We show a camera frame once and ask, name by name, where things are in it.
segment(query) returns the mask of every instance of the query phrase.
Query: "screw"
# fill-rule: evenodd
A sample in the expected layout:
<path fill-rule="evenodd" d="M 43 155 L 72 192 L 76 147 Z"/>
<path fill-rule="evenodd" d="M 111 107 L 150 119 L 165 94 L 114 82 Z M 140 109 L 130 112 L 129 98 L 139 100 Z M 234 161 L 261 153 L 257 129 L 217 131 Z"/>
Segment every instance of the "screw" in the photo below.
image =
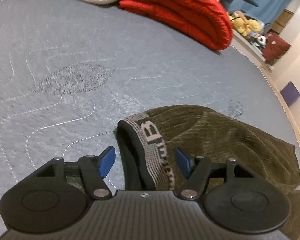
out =
<path fill-rule="evenodd" d="M 197 192 L 192 189 L 184 189 L 181 191 L 181 195 L 185 198 L 194 198 L 197 195 Z"/>
<path fill-rule="evenodd" d="M 106 197 L 109 195 L 109 191 L 104 189 L 104 188 L 99 188 L 99 189 L 96 189 L 93 194 L 96 196 L 96 197 Z"/>
<path fill-rule="evenodd" d="M 150 195 L 148 193 L 144 192 L 140 196 L 146 198 L 146 197 L 149 197 Z"/>

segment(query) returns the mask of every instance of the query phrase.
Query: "blue gripper pad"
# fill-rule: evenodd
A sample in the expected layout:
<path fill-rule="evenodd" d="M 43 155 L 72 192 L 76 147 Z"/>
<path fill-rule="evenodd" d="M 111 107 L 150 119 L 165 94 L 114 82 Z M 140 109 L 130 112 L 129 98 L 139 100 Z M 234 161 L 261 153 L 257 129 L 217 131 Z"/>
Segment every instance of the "blue gripper pad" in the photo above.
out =
<path fill-rule="evenodd" d="M 175 160 L 182 175 L 189 179 L 193 170 L 193 158 L 186 153 L 183 153 L 179 148 L 175 150 Z"/>
<path fill-rule="evenodd" d="M 105 178 L 115 162 L 115 149 L 109 146 L 98 156 L 98 174 L 101 178 Z"/>

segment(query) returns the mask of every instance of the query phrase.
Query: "red blanket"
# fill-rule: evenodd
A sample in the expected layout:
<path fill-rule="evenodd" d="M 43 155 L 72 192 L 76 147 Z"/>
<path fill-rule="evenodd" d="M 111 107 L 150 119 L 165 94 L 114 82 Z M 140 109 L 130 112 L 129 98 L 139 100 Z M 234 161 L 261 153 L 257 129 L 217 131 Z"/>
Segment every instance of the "red blanket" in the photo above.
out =
<path fill-rule="evenodd" d="M 216 0 L 122 0 L 120 8 L 170 25 L 210 49 L 227 48 L 232 25 Z"/>

